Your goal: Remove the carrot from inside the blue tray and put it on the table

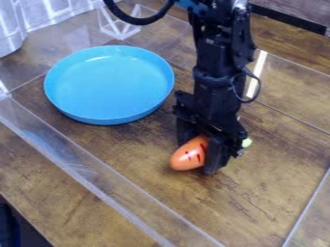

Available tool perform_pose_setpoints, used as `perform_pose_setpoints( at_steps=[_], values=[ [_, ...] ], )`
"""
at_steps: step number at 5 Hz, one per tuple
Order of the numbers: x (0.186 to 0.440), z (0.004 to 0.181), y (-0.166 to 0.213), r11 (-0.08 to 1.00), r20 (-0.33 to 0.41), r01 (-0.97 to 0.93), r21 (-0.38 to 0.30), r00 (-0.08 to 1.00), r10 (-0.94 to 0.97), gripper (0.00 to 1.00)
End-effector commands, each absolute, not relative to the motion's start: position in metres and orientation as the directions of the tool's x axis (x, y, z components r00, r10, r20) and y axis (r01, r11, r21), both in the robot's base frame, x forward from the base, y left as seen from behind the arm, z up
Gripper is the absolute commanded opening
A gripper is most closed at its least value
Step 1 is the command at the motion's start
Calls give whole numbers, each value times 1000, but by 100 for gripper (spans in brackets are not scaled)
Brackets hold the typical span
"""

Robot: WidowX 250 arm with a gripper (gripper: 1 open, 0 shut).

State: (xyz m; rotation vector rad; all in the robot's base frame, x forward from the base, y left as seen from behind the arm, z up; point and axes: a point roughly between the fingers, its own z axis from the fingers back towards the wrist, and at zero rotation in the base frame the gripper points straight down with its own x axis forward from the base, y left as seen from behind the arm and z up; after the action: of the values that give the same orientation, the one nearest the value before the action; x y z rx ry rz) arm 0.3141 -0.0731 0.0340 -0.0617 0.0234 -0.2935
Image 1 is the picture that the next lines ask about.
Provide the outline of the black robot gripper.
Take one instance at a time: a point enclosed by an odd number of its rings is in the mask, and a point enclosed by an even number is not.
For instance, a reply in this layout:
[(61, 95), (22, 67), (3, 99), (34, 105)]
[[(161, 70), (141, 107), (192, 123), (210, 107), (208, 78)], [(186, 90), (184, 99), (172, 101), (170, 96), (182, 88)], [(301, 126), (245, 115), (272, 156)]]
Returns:
[(184, 146), (198, 136), (208, 136), (204, 125), (221, 129), (228, 136), (213, 136), (208, 142), (202, 171), (212, 175), (228, 166), (233, 157), (242, 154), (242, 140), (248, 131), (238, 122), (238, 110), (245, 82), (241, 79), (196, 80), (194, 92), (174, 93), (177, 103), (177, 142)]

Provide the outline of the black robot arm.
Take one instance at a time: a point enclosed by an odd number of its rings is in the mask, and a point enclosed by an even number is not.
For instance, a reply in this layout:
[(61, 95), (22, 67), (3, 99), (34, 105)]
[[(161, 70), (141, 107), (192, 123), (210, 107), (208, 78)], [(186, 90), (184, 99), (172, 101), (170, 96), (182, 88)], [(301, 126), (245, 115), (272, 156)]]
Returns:
[(186, 144), (198, 135), (208, 138), (206, 174), (228, 166), (244, 152), (248, 131), (238, 121), (246, 79), (253, 72), (257, 46), (250, 34), (248, 0), (197, 0), (204, 9), (189, 10), (198, 54), (193, 75), (194, 91), (178, 91), (173, 106), (177, 116), (177, 140)]

